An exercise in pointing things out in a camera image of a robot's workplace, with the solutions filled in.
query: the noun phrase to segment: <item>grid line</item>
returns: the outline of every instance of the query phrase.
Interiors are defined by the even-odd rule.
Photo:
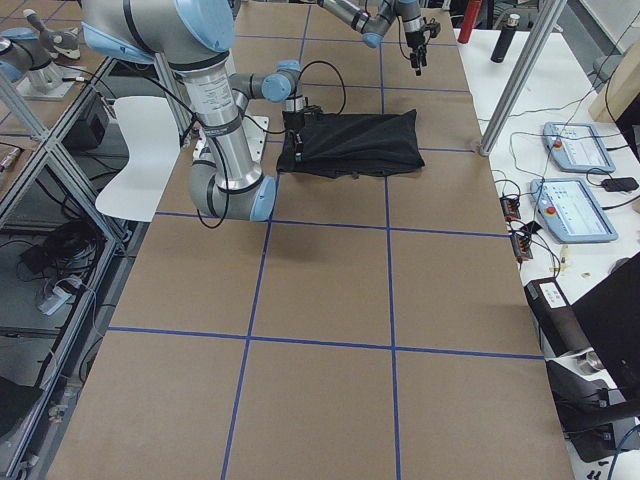
[[[309,28],[309,19],[311,18],[311,5],[307,8],[307,19],[304,23],[304,31],[302,32],[302,43],[300,44],[300,55],[298,61],[302,63],[302,55],[304,54],[304,44],[307,40],[307,29]]]
[[[184,218],[198,218],[195,213],[181,213],[181,212],[156,212],[156,215],[163,217],[184,217]],[[323,222],[305,222],[300,220],[280,220],[271,219],[271,223],[281,225],[299,225],[310,227],[333,227],[333,228],[357,228],[357,229],[369,229],[369,230],[386,230],[387,227],[383,225],[357,225],[348,223],[323,223]],[[411,232],[411,233],[428,233],[435,235],[461,235],[466,237],[491,237],[491,238],[509,238],[507,233],[490,233],[490,232],[465,232],[458,230],[437,230],[429,228],[411,228],[411,227],[392,227],[388,229],[392,232]]]
[[[308,83],[305,82],[305,85],[310,87],[342,87],[342,85],[338,85],[337,83]],[[349,85],[345,84],[345,88],[370,88],[370,89],[378,89],[382,88],[380,85]],[[409,90],[412,92],[442,92],[442,93],[471,93],[470,90],[461,90],[455,88],[431,88],[431,87],[384,87],[386,90]]]
[[[9,18],[20,18],[20,17],[13,17],[13,14],[16,13],[18,9],[22,8],[26,2],[27,0],[22,0],[22,2],[16,8],[14,8],[13,10],[11,10],[11,12],[9,12],[9,15],[7,15],[6,17],[2,17],[2,19],[0,19],[0,24]]]
[[[393,430],[395,433],[396,480],[402,480],[402,456],[400,448],[400,409],[398,401],[398,358],[396,355],[396,319],[393,292],[393,253],[391,249],[389,182],[384,179],[384,203],[387,233],[387,275],[389,283],[389,326],[391,333],[391,376],[393,388]]]
[[[200,332],[194,330],[174,330],[162,328],[146,328],[146,327],[128,327],[128,326],[110,326],[107,328],[111,332],[125,332],[136,334],[151,335],[175,335],[181,337],[203,337],[217,338],[220,340],[241,340],[262,343],[282,343],[293,345],[310,345],[318,347],[339,347],[353,348],[360,350],[387,350],[391,351],[391,345],[380,345],[375,343],[357,343],[357,342],[337,342],[331,340],[314,340],[307,338],[287,338],[287,337],[268,337],[264,335],[240,335],[233,333],[216,333],[216,332]],[[483,352],[479,350],[456,350],[451,348],[430,348],[430,347],[411,347],[406,345],[396,345],[396,352],[422,353],[432,355],[451,355],[462,357],[487,357],[487,358],[510,358],[515,360],[544,360],[542,355],[532,355],[526,353],[506,353],[506,352]]]
[[[278,179],[276,179],[276,189],[278,187]],[[262,278],[264,274],[264,266],[267,259],[267,250],[269,249],[269,239],[271,237],[271,217],[269,217],[267,223],[267,231],[264,236],[264,244],[262,247],[262,257],[260,258],[260,266],[258,268],[258,278],[256,280],[256,289],[253,296],[253,304],[251,306],[251,316],[249,318],[249,326],[247,327],[247,336],[244,343],[244,352],[242,354],[242,363],[240,365],[240,374],[238,376],[238,384],[236,386],[236,396],[233,401],[233,411],[231,413],[231,423],[229,424],[229,434],[227,436],[227,445],[224,452],[224,461],[222,463],[222,472],[220,473],[220,479],[226,480],[227,471],[229,468],[229,459],[231,457],[231,447],[233,445],[233,435],[235,433],[236,420],[238,418],[238,411],[240,409],[240,396],[242,395],[242,387],[244,384],[244,376],[247,369],[247,361],[249,358],[249,349],[251,347],[251,334],[253,332],[253,324],[256,317],[256,311],[258,309],[258,299],[260,298],[260,290],[262,287]]]
[[[238,38],[256,38],[259,40],[302,40],[303,37],[296,36],[287,36],[287,35],[252,35],[249,33],[236,34]],[[307,40],[311,40],[314,42],[336,42],[336,43],[359,43],[362,44],[362,40],[352,40],[349,38],[317,38],[317,37],[306,37]],[[382,43],[385,45],[394,45],[397,42],[395,40],[382,40]],[[458,47],[455,43],[430,43],[429,48],[431,47]]]

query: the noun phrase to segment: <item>cable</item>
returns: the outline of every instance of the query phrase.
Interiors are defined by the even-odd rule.
[[[20,151],[24,152],[24,148],[22,148],[20,145],[14,145],[13,143],[7,143],[7,142],[0,142],[0,145],[6,145],[7,147],[19,148]]]
[[[539,247],[542,247],[547,252],[549,252],[549,254],[551,255],[551,269],[553,270],[553,278],[558,278],[558,276],[560,275],[560,269],[562,268],[562,261],[553,252],[553,250],[551,250],[551,247],[549,247],[549,244],[547,243],[547,241],[544,238],[542,238],[540,235],[538,235],[538,238],[544,242],[544,245],[542,243],[536,242],[533,239],[531,239],[531,243],[533,243],[535,245],[538,245]]]
[[[83,385],[87,382],[87,376],[89,375],[89,370],[87,369],[87,371],[85,372],[85,376],[83,377],[82,367],[84,367],[85,365],[88,366],[89,362],[87,361],[87,358],[89,357],[89,354],[100,342],[102,342],[102,340],[103,340],[102,338],[99,338],[95,342],[93,342],[93,344],[85,352],[84,356],[82,357],[82,360],[80,360],[80,366],[78,368],[78,380],[80,380],[80,383],[82,383]]]
[[[222,213],[220,220],[218,220],[218,223],[216,223],[215,225],[207,224],[202,218],[200,209],[196,209],[196,213],[198,214],[198,219],[200,220],[200,223],[205,227],[207,227],[209,230],[215,230],[220,225],[222,225],[222,222],[224,222],[225,219],[227,218],[227,213],[229,211],[229,176],[227,173],[227,162],[225,161],[224,151],[222,150],[222,147],[220,146],[218,139],[215,137],[213,137],[213,144],[215,145],[216,150],[218,151],[218,156],[220,157],[220,163],[222,163],[222,170],[224,171],[224,182],[225,182],[226,192],[225,192],[225,199],[224,199],[224,212]]]
[[[98,175],[94,175],[93,177],[89,177],[89,180],[93,182],[94,180],[98,180],[103,177],[108,177],[109,175],[117,175],[118,173],[120,172],[117,170],[114,170],[111,172],[103,172],[103,173],[99,173]]]
[[[618,457],[620,456],[620,453],[622,453],[622,447],[624,447],[624,444],[629,439],[629,437],[631,437],[631,435],[633,435],[634,432],[638,432],[638,431],[640,431],[640,425],[636,425],[630,428],[629,431],[624,434],[624,437],[622,437],[622,440],[620,440],[620,443],[618,444],[618,448],[616,448],[616,453],[613,456],[613,460],[611,461],[611,468],[609,468],[609,475],[607,475],[607,480],[611,480],[613,478],[613,470],[616,467],[616,463],[618,462]]]
[[[89,72],[88,70],[82,70],[81,68],[78,68],[78,67],[71,67],[71,66],[69,66],[69,65],[62,65],[62,64],[59,64],[59,63],[56,63],[56,65],[58,65],[58,66],[59,66],[59,67],[61,67],[61,68],[68,68],[68,69],[70,69],[70,70],[75,70],[76,72],[82,72],[82,73],[86,73],[87,75],[90,75],[90,76],[91,76],[91,78],[95,78],[95,79],[96,79],[96,81],[98,81],[98,82],[100,82],[102,85],[104,85],[104,88],[106,88],[106,89],[107,89],[107,91],[109,92],[109,94],[110,94],[113,98],[117,98],[117,97],[118,97],[115,93],[113,93],[113,90],[111,90],[111,88],[109,88],[109,85],[107,85],[107,84],[105,83],[105,81],[104,81],[104,80],[102,80],[102,79],[100,78],[100,76],[96,75],[95,73],[93,73],[93,72]]]
[[[180,145],[184,145],[184,142],[185,142],[185,140],[187,138],[187,135],[189,135],[189,132],[191,131],[193,126],[198,121],[198,114],[196,112],[194,112],[191,108],[189,108],[189,106],[186,103],[184,103],[182,101],[182,99],[180,99],[177,95],[175,95],[171,90],[169,90],[167,87],[162,85],[160,82],[156,81],[155,79],[153,79],[151,77],[148,77],[148,76],[144,75],[140,70],[132,68],[131,66],[129,66],[128,64],[126,64],[125,62],[123,62],[121,60],[118,60],[118,63],[120,65],[122,65],[124,68],[126,68],[127,70],[129,70],[130,72],[133,72],[138,77],[143,78],[143,79],[147,80],[148,82],[153,83],[156,87],[158,87],[164,93],[166,93],[171,98],[173,98],[178,103],[178,105],[180,105],[187,112],[189,112],[189,114],[191,115],[191,121],[190,121],[189,125],[187,126],[187,128],[184,130],[184,132],[182,132],[182,134],[180,135]]]
[[[342,106],[340,107],[340,110],[338,110],[336,115],[340,115],[344,111],[345,107],[347,106],[347,88],[345,87],[344,79],[342,78],[340,71],[336,68],[335,65],[325,60],[314,60],[312,62],[307,63],[303,67],[303,69],[300,70],[300,75],[298,75],[298,81],[296,82],[296,86],[293,90],[294,97],[296,97],[298,94],[298,84],[302,81],[302,76],[304,75],[304,72],[306,72],[307,69],[309,67],[312,67],[313,65],[326,65],[327,67],[331,68],[334,72],[336,72],[336,75],[338,75],[338,79],[340,80],[340,87],[342,87]]]
[[[63,213],[66,218],[69,218],[70,220],[75,220],[75,219],[78,219],[78,218],[81,217],[81,215],[78,212],[73,210],[71,207],[67,206],[61,200],[58,200],[56,197],[54,197],[53,194],[51,192],[49,192],[49,190],[47,190],[47,187],[45,187],[44,184],[40,180],[38,180],[37,178],[36,178],[36,184],[40,187],[40,189],[43,191],[43,193],[47,197],[49,197],[53,202],[55,202],[58,205],[60,205],[60,207],[62,208],[63,212],[69,211],[72,215],[75,215],[75,217],[72,217],[72,216],[69,216],[66,213]]]
[[[27,245],[29,245],[31,247],[35,247],[34,243],[27,242],[26,240],[9,240],[8,242],[3,243],[2,245],[0,245],[0,248],[6,247],[7,245],[11,245],[12,243],[26,243]]]
[[[625,205],[629,205],[630,203],[635,202],[636,200],[638,200],[640,198],[640,195],[636,195],[635,197],[633,197],[630,200],[627,200],[624,203],[619,203],[618,205],[611,205],[608,207],[602,207],[603,210],[613,210],[614,208],[620,208],[620,207],[624,207]]]
[[[499,179],[499,180],[496,180],[496,181],[494,181],[493,183],[494,183],[494,184],[496,184],[496,185],[497,185],[498,183],[503,183],[503,184],[504,184],[504,185],[502,186],[502,195],[501,195],[502,197],[505,197],[505,196],[506,196],[506,197],[509,197],[509,196],[515,196],[518,200],[520,200],[520,197],[522,196],[522,190],[520,189],[520,185],[518,185],[518,184],[517,184],[516,182],[514,182],[513,180],[510,180],[510,179],[506,178],[506,176],[505,176],[505,178],[501,178],[501,179]],[[518,193],[512,193],[512,194],[509,194],[509,195],[505,195],[505,194],[504,194],[504,189],[505,189],[505,187],[507,186],[507,183],[508,183],[508,184],[511,184],[511,185],[514,185],[514,186],[516,187],[516,189],[518,190]]]
[[[103,162],[97,156],[95,156],[92,153],[87,152],[86,150],[76,150],[76,152],[78,154],[82,155],[83,157],[87,157],[87,158],[90,158],[90,159],[94,160],[95,162],[99,163],[100,165],[102,165],[107,170],[114,170],[114,171],[116,171],[116,170],[120,171],[121,170],[120,168],[112,167],[111,165]]]
[[[404,57],[404,59],[411,61],[411,58],[407,57],[407,54],[404,53],[404,49],[402,48],[402,22],[399,20],[398,20],[398,47],[400,47],[400,54]]]
[[[609,178],[610,178],[611,180],[614,180],[614,178],[611,176],[611,174],[610,174],[609,172],[605,172],[605,171],[604,171],[604,170],[602,170],[601,168],[594,167],[594,168],[590,168],[589,170],[587,170],[587,171],[585,172],[586,180],[587,180],[587,183],[588,183],[589,185],[593,185],[594,187],[600,187],[600,188],[602,188],[602,182],[600,182],[600,183],[594,183],[594,182],[592,182],[592,181],[589,179],[589,175],[598,174],[598,172],[599,172],[599,174],[600,174],[600,175],[608,175],[608,176],[609,176]]]
[[[251,121],[256,127],[258,127],[260,130],[262,130],[264,133],[269,133],[271,135],[282,135],[283,133],[287,133],[287,130],[281,130],[279,132],[272,132],[270,130],[267,130],[266,128],[262,127],[261,125],[258,124],[258,122],[256,122],[250,115],[243,115],[242,118],[246,118],[249,121]]]
[[[186,103],[184,103],[177,95],[175,95],[171,90],[169,90],[167,87],[165,87],[164,85],[162,85],[160,82],[154,80],[151,77],[147,77],[146,75],[143,75],[140,71],[136,70],[135,68],[129,66],[127,63],[118,60],[118,63],[120,65],[122,65],[124,68],[126,68],[127,70],[129,70],[130,72],[135,73],[137,76],[139,76],[140,78],[144,78],[145,80],[147,80],[148,82],[153,83],[156,87],[158,87],[160,90],[162,90],[164,93],[166,93],[167,95],[169,95],[171,98],[173,98],[178,105],[180,105],[182,108],[184,108],[187,112],[189,112],[189,114],[191,114],[191,116],[196,115],[196,112],[194,112],[193,110],[191,110],[191,108],[189,108],[187,106]]]

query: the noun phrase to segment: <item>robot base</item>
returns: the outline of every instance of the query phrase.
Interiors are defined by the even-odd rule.
[[[81,70],[86,70],[87,67],[74,67],[74,70],[70,68],[65,68],[63,65],[59,65],[62,69],[62,73],[64,78],[75,78],[77,76],[82,75],[80,72],[75,70],[75,68],[79,68]],[[49,100],[54,102],[59,102],[67,96],[71,87],[73,87],[76,82],[62,82],[61,85],[57,86],[54,89],[49,90],[44,93],[40,90],[36,90],[31,85],[31,81],[29,77],[24,77],[20,83],[16,86],[16,90],[25,100]]]

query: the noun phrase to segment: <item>metal frame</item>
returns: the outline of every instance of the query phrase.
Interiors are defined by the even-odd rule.
[[[491,153],[491,150],[493,150],[500,136],[500,132],[502,132],[509,115],[513,111],[520,92],[524,88],[527,78],[529,78],[540,53],[542,53],[542,49],[558,17],[562,13],[562,10],[564,10],[567,1],[568,0],[554,0],[544,3],[538,21],[529,34],[529,38],[522,49],[522,53],[515,67],[513,67],[511,77],[509,77],[507,85],[504,87],[504,92],[500,100],[498,100],[496,109],[487,125],[487,129],[482,137],[482,142],[478,148],[480,155],[486,157]]]
[[[0,73],[0,100],[3,101],[20,120],[32,138],[41,142],[38,148],[32,153],[31,158],[26,163],[18,178],[12,183],[7,193],[0,198],[0,227],[5,224],[13,209],[34,184],[35,179],[44,166],[48,165],[51,167],[54,175],[64,183],[69,194],[83,211],[87,213],[105,237],[104,249],[100,253],[100,258],[96,264],[90,284],[88,285],[93,291],[95,291],[102,282],[113,254],[117,250],[125,250],[124,241],[128,232],[126,231],[124,223],[119,222],[117,219],[105,217],[95,208],[95,199],[97,196],[95,188],[71,154],[62,145],[62,139],[71,129],[80,112],[86,107],[88,102],[93,100],[94,88],[96,88],[96,82],[98,81],[97,78],[108,73],[113,65],[115,65],[115,61],[112,59],[107,59],[100,65],[94,74],[95,77],[91,79],[91,85],[85,86],[85,88],[82,89],[51,129],[44,125],[13,85]],[[68,327],[64,334],[56,338],[56,344],[54,345],[56,368],[51,377],[53,380],[47,385],[44,394],[25,420],[23,424],[25,426],[25,434],[15,443],[15,449],[10,455],[10,460],[7,464],[0,465],[0,477],[4,478],[6,476],[11,478],[17,473],[20,462],[32,440],[36,427],[40,424],[42,416],[46,411],[51,394],[57,384],[60,371],[66,363],[82,326],[85,324],[85,319],[88,318],[88,315],[91,315],[93,302],[93,293],[90,291],[85,292],[83,297],[78,300],[76,309],[70,314],[71,318],[68,319]],[[32,333],[40,335],[46,334],[47,332]]]
[[[169,64],[167,63],[167,59],[164,54],[156,54],[156,61],[154,65],[156,68],[156,73],[158,74],[158,80],[160,80],[162,86],[188,105],[188,101],[184,99],[184,96],[181,94],[180,89],[178,88],[178,82],[176,82],[176,79],[173,76],[173,72],[169,68]],[[165,97],[167,98],[167,102],[169,102],[169,108],[173,113],[173,117],[176,119],[178,130],[180,132],[186,131],[187,127],[191,123],[191,118],[184,110],[184,108],[178,102],[176,102],[176,100],[171,95],[167,95],[165,93]]]

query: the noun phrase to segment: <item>table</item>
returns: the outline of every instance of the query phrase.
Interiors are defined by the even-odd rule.
[[[318,7],[243,5],[238,71],[334,63],[348,112],[418,109],[427,167],[281,175],[268,222],[210,232],[184,152],[47,478],[572,478],[453,31],[425,14],[415,78],[393,32],[369,50]],[[331,71],[304,83],[337,108]]]
[[[468,44],[459,45],[479,119],[491,117],[528,34],[516,32],[506,59],[501,64],[493,63],[489,59],[498,35],[499,32],[476,30]],[[547,110],[510,118],[490,155],[495,179],[503,179],[506,176],[506,178],[518,183],[523,192],[528,192],[528,182],[535,177],[515,168],[514,159],[509,153],[509,139],[513,132],[542,133],[545,122],[566,122],[570,118],[573,118],[573,122],[592,123],[588,107],[595,97],[596,93],[592,91],[591,83],[562,35],[552,34],[514,107],[513,114],[527,110],[562,107],[582,98],[584,101],[575,102],[562,110]],[[480,120],[481,128],[486,124],[486,121]],[[596,125],[601,135],[618,133],[613,124],[598,123]],[[617,147],[624,144],[621,135],[604,138],[603,141],[607,147]],[[547,163],[547,150],[538,137],[514,136],[513,147],[518,166],[521,168],[532,170],[535,173],[546,171],[546,178],[584,177],[583,174],[569,174],[559,171],[553,161]],[[616,177],[640,178],[640,164],[629,148],[610,152],[610,155],[616,165],[614,173]],[[502,186],[502,183],[497,184],[499,194],[502,192]],[[628,194],[607,193],[602,189],[592,189],[592,191],[603,206],[616,205],[630,198]],[[514,190],[507,186],[506,192],[514,193]],[[528,199],[522,200],[520,210],[525,222],[533,219],[532,203]],[[602,281],[618,259],[633,256],[640,250],[638,244],[640,216],[632,206],[609,210],[606,214],[620,235],[618,240],[607,244],[570,245],[568,251],[565,250],[565,267],[559,274],[557,281],[571,303]],[[549,243],[551,249],[560,255],[562,245],[544,231],[541,232],[541,235]],[[533,261],[524,262],[522,265],[521,280],[523,285],[533,279],[552,276],[549,254],[536,245],[533,245],[533,254]],[[578,372],[572,358],[562,359],[560,362],[574,372]],[[589,380],[596,378],[605,378],[611,384],[611,378],[606,372],[590,376]],[[576,478],[585,477],[594,468],[601,469],[595,462],[584,464],[575,452],[573,453],[572,461]],[[640,452],[625,453],[616,466],[616,480],[637,478],[639,466]]]

